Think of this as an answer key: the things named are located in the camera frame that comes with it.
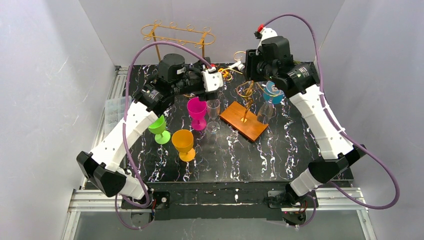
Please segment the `magenta plastic wine glass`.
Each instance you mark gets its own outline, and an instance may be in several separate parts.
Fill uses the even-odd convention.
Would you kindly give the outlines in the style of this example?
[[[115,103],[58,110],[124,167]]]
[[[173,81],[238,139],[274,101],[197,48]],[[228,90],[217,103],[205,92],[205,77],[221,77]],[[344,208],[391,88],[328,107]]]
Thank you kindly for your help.
[[[207,102],[199,97],[191,98],[187,103],[189,116],[192,118],[191,127],[196,131],[202,131],[206,128],[207,122],[205,115],[207,113]]]

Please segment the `blue plastic wine glass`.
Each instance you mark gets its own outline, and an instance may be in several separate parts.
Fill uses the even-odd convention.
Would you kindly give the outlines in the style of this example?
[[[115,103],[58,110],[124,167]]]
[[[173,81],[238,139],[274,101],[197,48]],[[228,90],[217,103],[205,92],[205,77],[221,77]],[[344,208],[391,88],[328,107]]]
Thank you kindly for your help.
[[[267,81],[265,84],[264,93],[262,94],[264,100],[266,102],[271,101],[273,105],[281,103],[281,101],[285,98],[285,93],[277,89],[276,85],[272,81]]]

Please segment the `clear wine glass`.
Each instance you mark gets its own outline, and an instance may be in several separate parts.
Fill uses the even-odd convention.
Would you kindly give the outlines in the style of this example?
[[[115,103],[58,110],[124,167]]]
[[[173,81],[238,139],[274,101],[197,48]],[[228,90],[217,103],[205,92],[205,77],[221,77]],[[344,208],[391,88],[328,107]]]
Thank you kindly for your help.
[[[208,100],[206,110],[209,116],[209,122],[207,123],[206,128],[211,134],[216,134],[220,130],[220,124],[217,122],[217,119],[219,118],[219,114],[221,112],[220,100]]]
[[[271,100],[268,102],[264,100],[264,104],[260,107],[257,114],[257,120],[260,123],[267,125],[270,122],[270,119],[273,117],[274,105]]]

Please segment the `orange plastic wine glass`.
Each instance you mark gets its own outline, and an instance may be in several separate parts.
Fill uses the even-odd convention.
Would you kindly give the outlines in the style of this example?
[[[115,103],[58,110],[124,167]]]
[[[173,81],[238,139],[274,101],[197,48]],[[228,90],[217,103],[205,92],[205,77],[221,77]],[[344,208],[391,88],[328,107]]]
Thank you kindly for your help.
[[[182,161],[190,162],[195,158],[194,136],[191,131],[187,129],[176,131],[171,137],[171,142]]]

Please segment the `green plastic wine glass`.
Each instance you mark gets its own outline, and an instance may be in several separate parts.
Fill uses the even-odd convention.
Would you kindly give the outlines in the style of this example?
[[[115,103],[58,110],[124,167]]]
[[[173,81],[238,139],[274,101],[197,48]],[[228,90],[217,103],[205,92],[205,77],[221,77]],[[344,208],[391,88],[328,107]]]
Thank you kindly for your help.
[[[154,140],[156,143],[163,145],[169,142],[171,139],[171,134],[167,131],[166,120],[162,115],[154,123],[152,123],[148,130],[154,134]]]

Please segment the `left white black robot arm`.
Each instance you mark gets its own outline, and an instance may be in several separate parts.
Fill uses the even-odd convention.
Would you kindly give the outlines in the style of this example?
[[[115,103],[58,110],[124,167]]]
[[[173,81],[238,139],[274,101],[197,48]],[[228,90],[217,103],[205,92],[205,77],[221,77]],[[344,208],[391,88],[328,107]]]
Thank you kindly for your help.
[[[121,161],[143,132],[175,103],[176,96],[194,94],[201,100],[218,96],[224,79],[215,67],[207,68],[209,62],[207,58],[189,66],[182,55],[166,54],[111,132],[92,150],[77,155],[83,175],[103,194],[144,198],[148,187],[126,174],[120,167]]]

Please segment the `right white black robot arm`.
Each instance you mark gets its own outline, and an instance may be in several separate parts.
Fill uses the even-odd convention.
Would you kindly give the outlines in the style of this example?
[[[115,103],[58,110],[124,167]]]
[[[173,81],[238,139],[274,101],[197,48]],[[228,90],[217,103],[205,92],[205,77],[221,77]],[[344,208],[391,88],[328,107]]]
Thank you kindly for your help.
[[[321,158],[285,187],[285,194],[297,200],[328,183],[365,155],[363,145],[355,145],[343,136],[320,90],[320,79],[313,62],[296,64],[289,41],[283,36],[263,40],[258,49],[245,55],[245,78],[254,82],[271,81],[297,108],[318,144]]]

